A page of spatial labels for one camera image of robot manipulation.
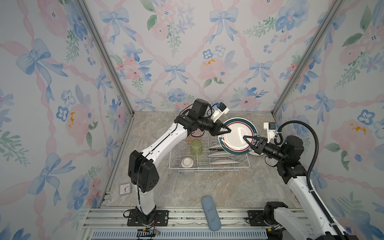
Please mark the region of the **blue oval sponge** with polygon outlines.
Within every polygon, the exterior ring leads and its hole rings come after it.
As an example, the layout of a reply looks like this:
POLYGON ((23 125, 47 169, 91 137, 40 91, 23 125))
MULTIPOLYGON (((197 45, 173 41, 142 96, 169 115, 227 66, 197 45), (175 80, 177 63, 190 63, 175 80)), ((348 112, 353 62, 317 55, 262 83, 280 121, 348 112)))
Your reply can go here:
POLYGON ((209 229, 213 232, 220 230, 222 227, 222 223, 215 203, 211 196, 204 196, 202 198, 202 207, 206 216, 209 229))

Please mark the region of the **aluminium corner post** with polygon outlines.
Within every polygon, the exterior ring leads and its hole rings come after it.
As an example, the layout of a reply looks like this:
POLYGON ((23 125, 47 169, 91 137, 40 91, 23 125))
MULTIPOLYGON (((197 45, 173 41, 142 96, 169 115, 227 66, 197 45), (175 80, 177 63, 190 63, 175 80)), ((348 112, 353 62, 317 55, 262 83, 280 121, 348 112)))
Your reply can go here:
POLYGON ((305 67, 312 59, 312 56, 318 49, 320 42, 326 36, 328 29, 331 27, 332 23, 336 19, 338 13, 340 12, 340 8, 343 6, 344 3, 345 1, 342 0, 331 1, 330 7, 323 18, 323 22, 317 28, 312 41, 308 45, 301 60, 299 61, 297 69, 293 72, 292 77, 290 78, 282 94, 278 98, 278 101, 272 110, 273 117, 276 117, 280 110, 283 108, 285 100, 289 96, 291 90, 294 88, 305 67))
POLYGON ((99 54, 101 55, 102 61, 104 62, 106 69, 108 70, 108 72, 112 78, 113 83, 116 85, 117 91, 120 94, 122 101, 129 112, 129 115, 131 117, 133 117, 134 116, 133 108, 129 103, 129 99, 128 99, 127 94, 124 90, 124 86, 121 83, 115 68, 113 67, 113 63, 112 63, 112 60, 109 56, 108 50, 107 50, 107 48, 106 48, 106 46, 102 40, 102 36, 100 35, 100 32, 99 32, 99 30, 95 24, 95 21, 92 17, 92 14, 88 8, 86 1, 74 0, 74 3, 76 5, 76 7, 78 8, 81 16, 84 18, 84 22, 86 24, 86 27, 89 28, 90 35, 95 42, 96 48, 97 48, 99 54))

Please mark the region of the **white plate red green rim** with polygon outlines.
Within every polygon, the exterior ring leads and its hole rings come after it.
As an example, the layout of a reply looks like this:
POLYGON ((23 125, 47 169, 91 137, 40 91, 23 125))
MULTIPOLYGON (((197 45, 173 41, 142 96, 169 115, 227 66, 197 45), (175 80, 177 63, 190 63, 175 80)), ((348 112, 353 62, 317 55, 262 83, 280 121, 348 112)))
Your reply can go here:
POLYGON ((243 136, 258 136, 253 123, 244 118, 231 118, 224 124, 232 131, 218 136, 219 144, 224 151, 233 155, 244 155, 250 152, 250 146, 243 140, 243 136))
POLYGON ((208 148, 209 151, 223 151, 223 147, 218 144, 218 145, 214 145, 214 146, 211 146, 208 148))

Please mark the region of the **right aluminium corner post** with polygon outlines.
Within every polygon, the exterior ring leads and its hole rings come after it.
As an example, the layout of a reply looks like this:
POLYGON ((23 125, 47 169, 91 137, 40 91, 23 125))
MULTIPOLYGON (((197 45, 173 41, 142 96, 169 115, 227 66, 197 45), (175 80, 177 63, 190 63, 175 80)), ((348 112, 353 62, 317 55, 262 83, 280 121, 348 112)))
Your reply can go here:
POLYGON ((330 7, 323 18, 323 22, 317 28, 312 41, 308 45, 301 60, 299 61, 297 69, 293 72, 292 77, 290 78, 282 94, 278 98, 278 101, 272 110, 273 117, 276 117, 280 110, 283 108, 285 100, 289 96, 291 90, 294 88, 305 67, 312 59, 312 56, 318 49, 320 42, 326 36, 328 29, 331 27, 332 23, 336 19, 338 13, 340 12, 340 8, 343 6, 344 3, 345 1, 342 0, 331 1, 330 7))

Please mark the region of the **white ribbed bowl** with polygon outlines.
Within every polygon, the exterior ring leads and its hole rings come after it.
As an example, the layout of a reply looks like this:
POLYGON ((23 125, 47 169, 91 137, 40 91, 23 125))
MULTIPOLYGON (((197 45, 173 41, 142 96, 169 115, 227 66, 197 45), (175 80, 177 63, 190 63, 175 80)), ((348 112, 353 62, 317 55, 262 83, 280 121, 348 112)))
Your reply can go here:
POLYGON ((179 172, 183 175, 191 175, 194 173, 194 161, 192 158, 183 158, 179 164, 179 172))

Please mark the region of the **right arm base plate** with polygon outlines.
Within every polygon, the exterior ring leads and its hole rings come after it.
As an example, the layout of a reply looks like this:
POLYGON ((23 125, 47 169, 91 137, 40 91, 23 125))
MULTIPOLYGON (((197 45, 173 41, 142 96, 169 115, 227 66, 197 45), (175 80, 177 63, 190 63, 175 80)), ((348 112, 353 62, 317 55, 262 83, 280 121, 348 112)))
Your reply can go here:
POLYGON ((264 210, 249 210, 246 222, 251 227, 267 227, 269 226, 264 218, 264 210))

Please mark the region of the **pink translucent plastic cup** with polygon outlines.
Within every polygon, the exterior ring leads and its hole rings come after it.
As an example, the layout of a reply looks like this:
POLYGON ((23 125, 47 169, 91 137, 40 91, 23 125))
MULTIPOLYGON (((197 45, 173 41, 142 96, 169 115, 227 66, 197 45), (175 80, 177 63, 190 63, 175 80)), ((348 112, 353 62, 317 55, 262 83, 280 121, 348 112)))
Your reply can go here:
POLYGON ((204 131, 201 131, 200 129, 197 129, 191 133, 191 137, 193 138, 201 138, 203 135, 204 135, 204 131))

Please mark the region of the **green translucent plastic cup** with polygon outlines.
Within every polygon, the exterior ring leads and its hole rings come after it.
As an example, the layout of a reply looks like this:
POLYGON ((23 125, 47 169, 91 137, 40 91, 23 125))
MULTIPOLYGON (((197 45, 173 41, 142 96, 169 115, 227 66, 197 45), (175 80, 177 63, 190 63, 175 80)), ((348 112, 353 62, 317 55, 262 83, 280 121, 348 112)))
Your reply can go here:
POLYGON ((203 145, 200 140, 193 140, 190 153, 192 156, 201 156, 203 154, 203 145))

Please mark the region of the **small white square clock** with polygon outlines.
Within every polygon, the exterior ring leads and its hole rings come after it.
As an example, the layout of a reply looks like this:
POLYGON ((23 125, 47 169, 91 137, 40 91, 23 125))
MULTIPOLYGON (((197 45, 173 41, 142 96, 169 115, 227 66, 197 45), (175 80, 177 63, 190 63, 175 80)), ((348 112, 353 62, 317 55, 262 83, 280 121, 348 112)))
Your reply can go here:
POLYGON ((121 195, 121 196, 130 194, 131 191, 132 191, 131 183, 121 184, 119 187, 119 195, 121 195))

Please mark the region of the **clear plastic cup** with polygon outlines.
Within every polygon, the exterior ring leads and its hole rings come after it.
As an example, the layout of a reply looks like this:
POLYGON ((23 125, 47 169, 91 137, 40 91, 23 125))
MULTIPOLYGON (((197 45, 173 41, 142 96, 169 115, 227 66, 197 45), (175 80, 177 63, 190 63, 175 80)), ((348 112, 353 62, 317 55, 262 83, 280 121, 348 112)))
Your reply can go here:
POLYGON ((186 141, 181 141, 177 144, 176 149, 178 152, 181 152, 182 154, 187 150, 188 143, 186 141))

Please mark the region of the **white plate in rack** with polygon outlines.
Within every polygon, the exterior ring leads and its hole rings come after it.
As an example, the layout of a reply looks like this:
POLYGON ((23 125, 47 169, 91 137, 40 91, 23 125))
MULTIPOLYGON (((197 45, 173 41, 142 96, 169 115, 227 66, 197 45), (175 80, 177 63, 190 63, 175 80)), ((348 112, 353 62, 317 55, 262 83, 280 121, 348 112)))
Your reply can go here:
POLYGON ((240 164, 240 162, 234 161, 234 160, 216 160, 209 163, 209 165, 212 165, 212 166, 213 165, 237 165, 237 164, 240 164))

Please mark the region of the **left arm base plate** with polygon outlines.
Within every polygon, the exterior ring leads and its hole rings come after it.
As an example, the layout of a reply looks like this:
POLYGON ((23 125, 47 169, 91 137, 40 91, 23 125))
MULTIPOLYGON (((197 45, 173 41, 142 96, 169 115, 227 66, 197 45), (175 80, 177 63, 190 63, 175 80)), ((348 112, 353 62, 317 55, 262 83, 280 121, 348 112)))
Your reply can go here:
POLYGON ((166 227, 169 222, 168 210, 156 210, 154 209, 148 215, 143 214, 140 210, 134 209, 129 210, 129 215, 124 217, 127 218, 128 227, 166 227))

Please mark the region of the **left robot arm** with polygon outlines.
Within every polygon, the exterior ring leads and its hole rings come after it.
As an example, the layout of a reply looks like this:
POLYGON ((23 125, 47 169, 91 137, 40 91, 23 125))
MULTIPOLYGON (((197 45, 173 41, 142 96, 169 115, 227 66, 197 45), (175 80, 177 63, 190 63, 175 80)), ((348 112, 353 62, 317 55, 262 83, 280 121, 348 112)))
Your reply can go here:
POLYGON ((128 176, 137 188, 138 199, 137 206, 131 212, 140 225, 151 226, 156 221, 153 189, 160 180, 157 167, 165 155, 196 130, 208 132, 213 137, 230 133, 231 130, 219 120, 229 110, 222 102, 212 106, 205 100, 196 99, 180 111, 159 139, 144 150, 134 150, 130 154, 128 176))

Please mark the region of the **left aluminium corner post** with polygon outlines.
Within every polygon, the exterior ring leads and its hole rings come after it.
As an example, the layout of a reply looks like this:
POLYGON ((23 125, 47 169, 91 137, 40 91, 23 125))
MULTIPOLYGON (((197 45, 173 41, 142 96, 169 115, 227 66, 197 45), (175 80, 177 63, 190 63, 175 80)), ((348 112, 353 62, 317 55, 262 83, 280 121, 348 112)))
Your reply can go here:
POLYGON ((84 18, 84 22, 86 24, 86 27, 89 28, 90 35, 95 42, 96 48, 97 48, 99 54, 101 55, 102 61, 104 62, 106 69, 108 70, 108 72, 112 78, 113 83, 116 85, 117 91, 120 94, 122 101, 129 112, 129 115, 131 117, 133 117, 134 116, 133 108, 129 103, 129 99, 128 99, 127 94, 124 90, 124 86, 121 83, 115 68, 113 67, 113 63, 112 63, 112 60, 109 56, 108 50, 107 50, 107 48, 106 48, 106 46, 102 40, 102 36, 100 35, 100 32, 99 32, 99 30, 95 24, 95 21, 92 17, 92 14, 88 8, 86 1, 74 0, 74 3, 76 5, 76 7, 78 8, 81 16, 84 18))

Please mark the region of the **aluminium front rail frame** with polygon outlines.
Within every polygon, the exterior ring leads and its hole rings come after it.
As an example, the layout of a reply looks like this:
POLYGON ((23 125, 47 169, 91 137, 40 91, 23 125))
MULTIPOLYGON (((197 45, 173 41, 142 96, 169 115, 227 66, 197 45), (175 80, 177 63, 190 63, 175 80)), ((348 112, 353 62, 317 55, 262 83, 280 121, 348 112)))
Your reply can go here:
MULTIPOLYGON (((129 211, 123 207, 90 210, 81 228, 79 240, 279 240, 294 239, 280 224, 251 227, 246 219, 249 210, 222 209, 218 214, 220 230, 209 229, 202 208, 170 208, 166 227, 128 227, 129 211)), ((307 226, 310 222, 303 209, 290 209, 307 226)))

